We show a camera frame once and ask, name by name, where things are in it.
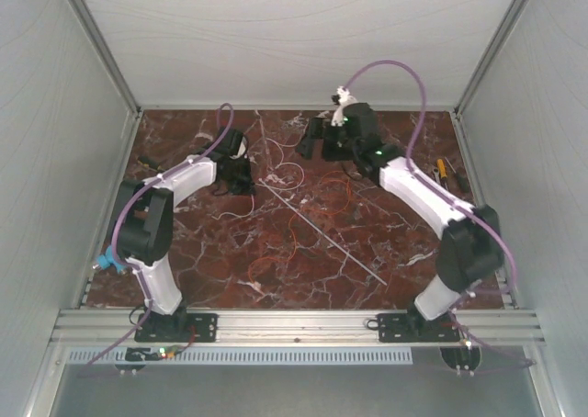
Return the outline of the long white zip tie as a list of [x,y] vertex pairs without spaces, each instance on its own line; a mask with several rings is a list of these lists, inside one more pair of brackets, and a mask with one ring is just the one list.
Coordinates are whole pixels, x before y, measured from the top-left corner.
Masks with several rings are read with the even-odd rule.
[[317,233],[319,233],[328,243],[330,243],[333,247],[337,248],[340,252],[342,252],[348,259],[359,265],[363,270],[365,270],[368,274],[373,276],[380,284],[384,287],[388,286],[388,283],[379,275],[377,275],[374,271],[364,265],[361,261],[359,261],[355,256],[353,256],[348,250],[346,250],[342,245],[338,242],[330,238],[322,229],[320,229],[313,221],[311,221],[306,215],[304,215],[298,208],[295,208],[292,204],[290,204],[286,199],[279,195],[279,193],[270,185],[268,185],[263,179],[259,178],[258,183],[268,189],[275,197],[277,197],[288,209],[290,209],[296,216],[301,218],[306,224],[312,227]]

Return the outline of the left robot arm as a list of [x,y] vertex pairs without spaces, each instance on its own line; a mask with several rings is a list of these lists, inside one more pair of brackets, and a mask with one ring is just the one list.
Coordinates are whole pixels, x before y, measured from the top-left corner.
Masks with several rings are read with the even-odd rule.
[[175,208],[201,188],[218,183],[231,195],[253,197],[248,145],[241,131],[222,127],[215,141],[171,169],[120,184],[108,226],[111,252],[115,262],[130,267],[139,280],[146,307],[140,331],[147,336],[177,342],[192,324],[168,257]]

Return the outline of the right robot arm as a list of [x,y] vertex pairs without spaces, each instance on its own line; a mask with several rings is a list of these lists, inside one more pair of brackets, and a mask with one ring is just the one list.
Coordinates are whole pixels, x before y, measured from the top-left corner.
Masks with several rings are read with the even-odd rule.
[[324,161],[353,162],[363,177],[416,212],[439,239],[435,277],[407,310],[407,333],[416,341],[427,341],[438,331],[438,318],[474,283],[503,265],[496,211],[455,197],[401,147],[384,142],[376,113],[366,103],[339,107],[331,119],[311,118],[297,153],[310,159],[316,141],[322,142]]

